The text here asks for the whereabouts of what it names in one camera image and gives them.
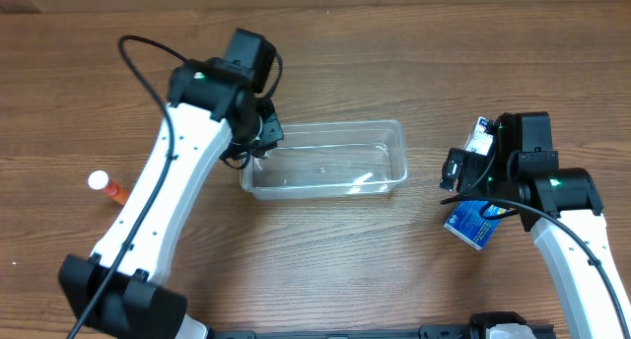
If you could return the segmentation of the white Hansaplast plaster box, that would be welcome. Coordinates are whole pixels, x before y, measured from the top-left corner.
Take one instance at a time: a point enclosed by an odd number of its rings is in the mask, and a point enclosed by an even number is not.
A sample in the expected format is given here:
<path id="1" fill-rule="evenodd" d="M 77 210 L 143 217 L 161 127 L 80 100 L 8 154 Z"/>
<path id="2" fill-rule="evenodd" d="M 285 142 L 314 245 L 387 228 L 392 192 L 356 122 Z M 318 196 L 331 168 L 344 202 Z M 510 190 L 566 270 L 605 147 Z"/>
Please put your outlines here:
<path id="1" fill-rule="evenodd" d="M 482 156 L 488 156 L 491 150 L 494 136 L 487 132 L 489 120 L 483 116 L 479 116 L 474 124 L 472 131 L 467 137 L 464 149 L 467 152 L 475 153 Z"/>

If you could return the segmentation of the orange bottle white cap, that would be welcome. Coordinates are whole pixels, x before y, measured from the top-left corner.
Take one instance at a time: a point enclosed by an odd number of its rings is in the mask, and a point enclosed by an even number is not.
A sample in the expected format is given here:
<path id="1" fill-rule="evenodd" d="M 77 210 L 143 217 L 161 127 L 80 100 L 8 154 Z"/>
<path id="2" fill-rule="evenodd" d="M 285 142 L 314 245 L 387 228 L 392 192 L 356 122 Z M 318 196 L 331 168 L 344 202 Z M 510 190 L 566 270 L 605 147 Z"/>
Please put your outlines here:
<path id="1" fill-rule="evenodd" d="M 90 188 L 100 191 L 120 205 L 125 205 L 130 192 L 114 181 L 104 170 L 95 170 L 88 176 Z"/>

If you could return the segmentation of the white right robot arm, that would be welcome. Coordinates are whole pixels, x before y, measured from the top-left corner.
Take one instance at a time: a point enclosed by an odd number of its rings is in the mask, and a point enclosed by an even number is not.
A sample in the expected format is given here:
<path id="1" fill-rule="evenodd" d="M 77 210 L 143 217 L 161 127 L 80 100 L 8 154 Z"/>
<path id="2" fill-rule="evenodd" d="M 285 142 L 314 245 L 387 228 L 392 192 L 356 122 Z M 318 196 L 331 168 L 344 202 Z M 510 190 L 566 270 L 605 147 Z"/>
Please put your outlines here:
<path id="1" fill-rule="evenodd" d="M 603 204 L 589 173 L 561 169 L 552 149 L 502 156 L 450 149 L 441 186 L 451 202 L 517 214 L 543 256 L 574 338 L 627 338 L 630 302 L 614 264 Z"/>

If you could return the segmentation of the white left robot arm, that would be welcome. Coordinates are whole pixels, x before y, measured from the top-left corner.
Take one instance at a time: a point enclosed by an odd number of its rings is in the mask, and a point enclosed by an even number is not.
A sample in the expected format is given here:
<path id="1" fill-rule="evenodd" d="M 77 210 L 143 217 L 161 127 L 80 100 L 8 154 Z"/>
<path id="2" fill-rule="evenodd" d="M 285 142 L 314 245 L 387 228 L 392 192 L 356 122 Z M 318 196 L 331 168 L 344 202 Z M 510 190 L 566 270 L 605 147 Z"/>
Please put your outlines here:
<path id="1" fill-rule="evenodd" d="M 175 249 L 206 176 L 243 168 L 276 147 L 282 130 L 267 82 L 277 55 L 189 60 L 175 69 L 163 121 L 126 204 L 87 258 L 69 255 L 59 283 L 84 326 L 115 338 L 210 338 L 185 296 L 166 288 Z"/>

